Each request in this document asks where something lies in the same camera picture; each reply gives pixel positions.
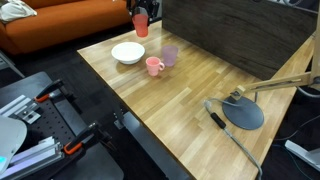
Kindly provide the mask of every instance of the red cup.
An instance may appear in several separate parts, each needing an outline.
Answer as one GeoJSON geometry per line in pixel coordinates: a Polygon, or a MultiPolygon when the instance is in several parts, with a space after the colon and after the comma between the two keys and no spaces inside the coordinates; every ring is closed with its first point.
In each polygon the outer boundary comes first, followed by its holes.
{"type": "Polygon", "coordinates": [[[137,36],[146,37],[148,35],[148,15],[136,14],[132,18],[134,28],[136,29],[137,36]]]}

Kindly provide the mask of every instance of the pink cup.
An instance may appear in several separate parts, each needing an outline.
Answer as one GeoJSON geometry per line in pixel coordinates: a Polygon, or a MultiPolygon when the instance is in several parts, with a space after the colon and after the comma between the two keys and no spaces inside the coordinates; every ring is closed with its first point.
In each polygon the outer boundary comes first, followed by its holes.
{"type": "Polygon", "coordinates": [[[164,70],[165,65],[157,57],[149,57],[146,60],[148,73],[150,76],[158,75],[159,71],[164,70]]]}
{"type": "Polygon", "coordinates": [[[163,63],[165,66],[171,67],[175,64],[179,49],[176,46],[164,46],[162,48],[163,63]]]}
{"type": "Polygon", "coordinates": [[[132,18],[134,28],[136,29],[137,36],[146,37],[148,35],[148,15],[136,14],[132,18]]]}

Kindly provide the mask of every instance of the white bowl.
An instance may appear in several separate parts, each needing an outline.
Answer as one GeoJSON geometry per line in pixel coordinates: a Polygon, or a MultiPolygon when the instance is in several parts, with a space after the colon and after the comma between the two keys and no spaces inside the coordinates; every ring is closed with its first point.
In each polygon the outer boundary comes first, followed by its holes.
{"type": "Polygon", "coordinates": [[[136,42],[124,42],[112,48],[112,56],[123,64],[134,64],[144,55],[144,47],[136,42]]]}

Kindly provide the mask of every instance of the gray round base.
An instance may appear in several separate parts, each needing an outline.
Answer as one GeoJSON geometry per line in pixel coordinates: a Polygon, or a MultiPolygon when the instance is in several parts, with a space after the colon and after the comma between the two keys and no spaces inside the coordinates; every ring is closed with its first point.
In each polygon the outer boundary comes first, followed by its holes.
{"type": "Polygon", "coordinates": [[[237,105],[222,104],[224,114],[233,124],[247,130],[258,129],[262,126],[263,113],[256,103],[245,97],[241,97],[238,101],[228,97],[225,101],[237,105]]]}

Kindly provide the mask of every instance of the pink mug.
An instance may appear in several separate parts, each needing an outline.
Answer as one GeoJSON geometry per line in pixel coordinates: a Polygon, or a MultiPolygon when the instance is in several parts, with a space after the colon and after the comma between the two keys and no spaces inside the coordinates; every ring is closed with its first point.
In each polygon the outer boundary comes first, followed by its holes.
{"type": "Polygon", "coordinates": [[[157,57],[149,57],[146,60],[148,73],[150,76],[158,75],[159,71],[164,70],[165,65],[157,57]]]}

